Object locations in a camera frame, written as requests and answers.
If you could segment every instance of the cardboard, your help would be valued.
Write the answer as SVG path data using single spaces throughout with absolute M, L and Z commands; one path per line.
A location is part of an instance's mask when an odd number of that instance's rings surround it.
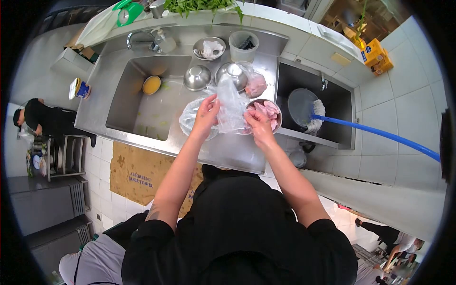
M 111 161 L 110 189 L 143 206 L 155 198 L 174 157 L 115 141 Z M 179 211 L 182 218 L 193 204 L 193 193 L 202 182 L 201 164 L 197 163 L 187 196 Z
M 76 52 L 80 51 L 80 53 L 83 54 L 87 59 L 91 59 L 92 56 L 95 54 L 93 49 L 91 49 L 90 47 L 84 47 L 84 45 L 81 45 L 81 44 L 79 44 L 79 45 L 76 44 L 76 41 L 79 39 L 79 36 L 83 32 L 85 26 L 86 25 L 84 25 L 84 27 L 79 29 L 79 31 L 71 38 L 71 40 L 69 40 L 67 42 L 66 45 L 63 46 L 63 48 L 65 49 L 65 48 L 69 47 L 72 50 L 76 50 Z

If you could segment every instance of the soap dispenser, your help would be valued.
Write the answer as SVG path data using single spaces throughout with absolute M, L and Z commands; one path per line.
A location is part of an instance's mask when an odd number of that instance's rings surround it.
M 171 52 L 176 48 L 176 41 L 171 36 L 170 32 L 162 30 L 160 27 L 153 29 L 150 33 L 157 31 L 157 36 L 154 36 L 155 42 L 165 53 Z

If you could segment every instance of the sink basin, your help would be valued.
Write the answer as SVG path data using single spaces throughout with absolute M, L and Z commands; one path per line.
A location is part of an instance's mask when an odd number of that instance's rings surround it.
M 166 140 L 175 111 L 187 104 L 179 96 L 191 60 L 191 56 L 175 55 L 130 59 L 115 90 L 106 127 Z M 161 87 L 146 95 L 142 85 L 151 75 L 161 78 Z
M 350 91 L 349 87 L 344 88 L 334 83 L 329 76 L 325 76 L 325 78 L 329 80 L 329 83 L 327 88 L 322 91 L 319 72 L 300 64 L 299 67 L 295 67 L 283 62 L 279 63 L 276 103 L 282 111 L 282 128 L 303 133 L 303 129 L 294 122 L 288 111 L 288 96 L 298 88 L 312 91 L 325 106 L 327 117 L 349 122 L 354 120 L 353 90 Z M 323 122 L 317 137 L 338 143 L 339 149 L 354 147 L 354 131 L 348 126 Z

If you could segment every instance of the blue mop handle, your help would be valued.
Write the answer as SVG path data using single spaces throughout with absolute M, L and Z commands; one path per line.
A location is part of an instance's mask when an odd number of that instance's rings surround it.
M 419 145 L 411 140 L 408 140 L 408 139 L 405 139 L 403 137 L 400 137 L 398 135 L 394 135 L 392 133 L 389 133 L 389 132 L 385 132 L 383 130 L 379 130 L 379 129 L 374 129 L 374 128 L 371 128 L 371 127 L 368 127 L 368 126 L 365 126 L 365 125 L 362 125 L 362 124 L 356 124 L 356 123 L 352 123 L 352 122 L 348 122 L 348 121 L 344 121 L 344 120 L 339 120 L 339 119 L 335 119 L 335 118 L 329 118 L 329 117 L 324 117 L 324 116 L 319 116 L 319 115 L 312 115 L 312 118 L 314 119 L 320 119 L 320 120 L 323 120 L 323 121 L 327 121 L 327 122 L 331 122 L 331 123 L 336 123 L 336 124 L 342 124 L 342 125 L 345 125 L 345 126 L 349 126 L 349 127 L 352 127 L 352 128 L 356 128 L 356 129 L 360 129 L 360 130 L 365 130 L 369 133 L 373 133 L 373 134 L 376 134 L 376 135 L 381 135 L 382 137 L 385 137 L 387 139 L 390 139 L 390 140 L 395 140 L 403 145 L 406 145 L 406 146 L 409 146 L 413 149 L 416 149 L 417 151 L 420 151 L 422 153 L 424 153 L 425 155 L 428 155 L 430 156 L 431 158 L 435 159 L 436 161 L 440 162 L 440 155 L 438 153 L 436 153 L 435 151 L 432 151 L 430 149 L 428 149 L 427 147 L 424 147 L 422 145 Z

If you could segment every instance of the wet hand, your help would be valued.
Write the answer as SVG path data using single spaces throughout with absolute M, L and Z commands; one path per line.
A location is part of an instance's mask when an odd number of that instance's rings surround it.
M 244 118 L 252 127 L 255 143 L 261 150 L 265 151 L 277 143 L 272 134 L 271 121 L 265 114 L 257 110 L 248 110 L 244 113 Z
M 220 110 L 220 100 L 216 98 L 217 94 L 214 94 L 204 99 L 201 103 L 190 135 L 194 135 L 202 140 L 207 139 L 211 127 L 218 123 L 216 116 Z

